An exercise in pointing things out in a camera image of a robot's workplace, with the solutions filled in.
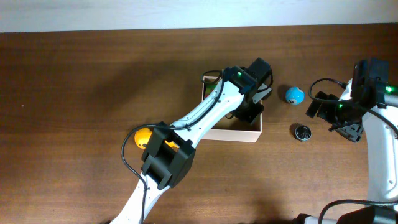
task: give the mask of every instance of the brown wooden surface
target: brown wooden surface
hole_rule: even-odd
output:
[[[274,71],[257,143],[203,140],[191,171],[157,202],[151,223],[267,223],[318,215],[342,198],[366,198],[366,140],[329,133],[301,105],[281,100],[321,77],[348,81],[369,56],[398,82],[398,26],[297,26],[0,34],[0,223],[101,223],[137,184],[120,146],[142,123],[172,122],[200,102],[199,76],[248,66]],[[336,95],[322,83],[315,91]],[[311,127],[309,142],[290,133]],[[133,142],[127,159],[139,169]],[[331,209],[338,217],[356,206]]]

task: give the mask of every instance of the yellow toy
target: yellow toy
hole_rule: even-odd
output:
[[[136,145],[141,148],[141,149],[145,149],[145,147],[148,144],[149,138],[152,135],[152,131],[149,128],[142,128],[140,130],[138,130],[136,132],[136,134],[134,135],[134,140],[136,142]],[[170,147],[174,147],[179,149],[180,147],[175,144],[173,141],[168,142],[165,141],[167,145],[169,145]]]

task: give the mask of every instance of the open box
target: open box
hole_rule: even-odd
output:
[[[217,77],[205,76],[206,81],[213,81]],[[205,99],[206,84],[202,86],[201,100]],[[262,115],[254,122],[253,125],[240,121],[233,117],[228,119],[223,117],[213,128],[211,128],[203,137],[208,140],[222,141],[240,141],[240,142],[256,142],[262,133]]]

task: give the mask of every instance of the white box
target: white box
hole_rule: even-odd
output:
[[[205,76],[205,79],[214,80],[216,77]],[[205,97],[205,84],[202,85],[201,100]],[[240,121],[237,118],[222,118],[203,137],[207,140],[256,142],[262,133],[262,114],[253,125]]]

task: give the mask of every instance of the robotic arm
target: robotic arm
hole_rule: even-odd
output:
[[[353,142],[358,142],[365,130],[369,160],[368,200],[396,204],[398,137],[393,127],[396,129],[398,125],[398,87],[388,84],[388,68],[385,61],[360,61],[355,65],[353,79],[347,85],[342,83],[342,86],[346,85],[342,96],[337,98],[317,93],[307,115],[314,117],[317,113],[318,117],[332,124],[330,131],[337,131]],[[328,104],[317,99],[340,100],[342,103]],[[322,223],[397,223],[396,211],[397,205],[393,209],[370,206],[343,215],[339,220],[323,220]],[[316,224],[318,221],[316,217],[305,215],[296,220],[304,224]]]
[[[139,181],[112,224],[143,222],[159,197],[185,177],[200,139],[222,117],[233,112],[238,119],[252,124],[261,116],[264,107],[258,99],[272,91],[263,84],[272,77],[270,65],[258,58],[249,68],[226,68],[220,75],[222,79],[216,88],[193,111],[171,126],[161,122],[154,128],[142,155],[141,177],[147,185],[145,200],[143,202],[144,183]],[[175,151],[166,141],[174,142],[179,149]]]

